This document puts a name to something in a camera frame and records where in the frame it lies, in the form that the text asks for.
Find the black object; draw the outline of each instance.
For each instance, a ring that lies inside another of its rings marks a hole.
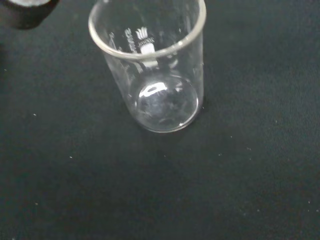
[[[16,29],[37,27],[55,8],[59,0],[35,6],[23,6],[9,0],[0,1],[0,24]]]

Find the beaker rim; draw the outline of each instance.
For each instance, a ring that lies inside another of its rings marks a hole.
[[[95,27],[95,23],[93,21],[94,16],[97,13],[97,8],[99,7],[98,4],[96,4],[93,9],[91,10],[91,13],[89,15],[89,21],[88,21],[88,26],[89,26],[89,32],[90,35],[95,42],[95,44],[104,52],[107,54],[114,56],[119,59],[124,59],[124,60],[132,60],[132,61],[141,61],[141,60],[147,60],[147,59],[155,59],[155,58],[160,58],[164,56],[169,56],[171,54],[174,54],[182,49],[184,49],[186,46],[191,44],[203,31],[203,28],[206,23],[206,18],[207,18],[207,9],[206,9],[206,4],[205,0],[197,0],[199,4],[199,16],[198,19],[192,29],[192,31],[185,36],[183,39],[178,41],[177,43],[160,49],[158,51],[155,51],[153,53],[148,53],[148,54],[142,54],[142,53],[129,53],[129,52],[122,52],[119,50],[116,50],[112,47],[110,47],[108,44],[106,44],[98,35]]]

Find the empty beaker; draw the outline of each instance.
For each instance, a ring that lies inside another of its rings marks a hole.
[[[203,103],[204,0],[99,0],[89,31],[129,112],[158,133],[180,130]]]

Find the dark fabric surface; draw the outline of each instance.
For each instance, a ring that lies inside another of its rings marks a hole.
[[[320,2],[207,0],[204,109],[166,135],[126,110],[93,3],[0,29],[0,239],[319,239]]]

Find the clear glass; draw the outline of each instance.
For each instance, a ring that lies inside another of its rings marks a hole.
[[[99,0],[89,31],[128,110],[144,128],[190,124],[204,96],[204,0]]]

